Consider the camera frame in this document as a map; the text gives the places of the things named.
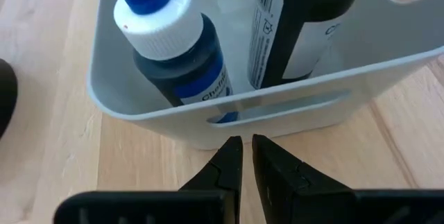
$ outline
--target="white plastic bin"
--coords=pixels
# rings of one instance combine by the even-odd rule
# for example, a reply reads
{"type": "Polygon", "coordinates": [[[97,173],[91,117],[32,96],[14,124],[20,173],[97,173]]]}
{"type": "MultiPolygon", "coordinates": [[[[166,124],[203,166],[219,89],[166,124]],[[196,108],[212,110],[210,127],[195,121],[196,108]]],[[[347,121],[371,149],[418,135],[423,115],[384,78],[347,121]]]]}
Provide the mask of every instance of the white plastic bin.
{"type": "Polygon", "coordinates": [[[233,135],[276,137],[343,121],[372,97],[444,52],[444,0],[356,0],[310,79],[254,91],[247,79],[255,0],[197,0],[214,22],[235,95],[171,107],[140,74],[101,0],[88,91],[107,114],[200,149],[233,135]],[[239,111],[231,123],[207,120],[239,111]]]}

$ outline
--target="wooden table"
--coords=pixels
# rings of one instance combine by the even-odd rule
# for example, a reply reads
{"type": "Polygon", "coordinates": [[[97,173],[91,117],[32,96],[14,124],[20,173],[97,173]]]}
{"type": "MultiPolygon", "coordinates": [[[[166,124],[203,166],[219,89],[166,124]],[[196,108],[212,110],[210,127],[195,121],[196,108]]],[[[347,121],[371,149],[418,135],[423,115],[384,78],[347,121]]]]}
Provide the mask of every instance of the wooden table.
{"type": "MultiPolygon", "coordinates": [[[[98,2],[0,0],[0,58],[19,78],[0,141],[0,223],[50,223],[80,191],[174,190],[214,154],[94,106],[85,84],[98,2]]],[[[350,187],[443,188],[443,86],[441,58],[340,125],[274,140],[350,187]]],[[[251,155],[246,145],[241,220],[263,223],[251,155]]]]}

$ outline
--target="black bottle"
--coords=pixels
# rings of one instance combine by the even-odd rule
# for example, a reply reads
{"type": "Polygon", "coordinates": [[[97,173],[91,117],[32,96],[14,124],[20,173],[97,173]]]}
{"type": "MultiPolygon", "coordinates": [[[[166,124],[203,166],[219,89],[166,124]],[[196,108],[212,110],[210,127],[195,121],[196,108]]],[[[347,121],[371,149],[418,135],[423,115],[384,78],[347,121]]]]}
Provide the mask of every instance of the black bottle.
{"type": "Polygon", "coordinates": [[[354,0],[257,0],[248,76],[256,89],[310,76],[354,0]]]}

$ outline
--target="blue bottle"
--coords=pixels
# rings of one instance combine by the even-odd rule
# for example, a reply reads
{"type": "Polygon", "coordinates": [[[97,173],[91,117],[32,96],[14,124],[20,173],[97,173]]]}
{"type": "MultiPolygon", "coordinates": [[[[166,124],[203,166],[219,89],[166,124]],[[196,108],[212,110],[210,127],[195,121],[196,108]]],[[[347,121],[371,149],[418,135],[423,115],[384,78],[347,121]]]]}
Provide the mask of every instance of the blue bottle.
{"type": "Polygon", "coordinates": [[[232,95],[214,24],[193,0],[117,0],[114,20],[134,47],[137,68],[173,106],[232,95]]]}

